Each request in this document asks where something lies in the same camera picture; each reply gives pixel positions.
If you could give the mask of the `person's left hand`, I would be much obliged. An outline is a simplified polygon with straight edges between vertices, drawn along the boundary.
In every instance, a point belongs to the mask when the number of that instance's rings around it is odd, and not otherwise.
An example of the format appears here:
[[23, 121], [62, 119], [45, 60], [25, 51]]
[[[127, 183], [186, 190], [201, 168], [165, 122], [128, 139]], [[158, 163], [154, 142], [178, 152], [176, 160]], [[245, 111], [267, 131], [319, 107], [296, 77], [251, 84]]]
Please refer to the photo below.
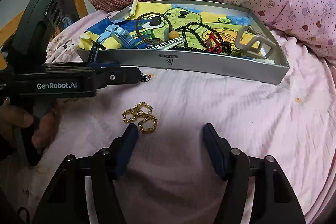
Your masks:
[[[9, 98], [1, 105], [1, 136], [11, 140], [14, 126], [28, 128], [33, 125], [34, 118], [26, 110], [10, 104]], [[60, 108], [57, 102], [40, 119], [38, 128], [34, 131], [31, 141], [35, 148], [48, 147], [58, 133], [60, 123]]]

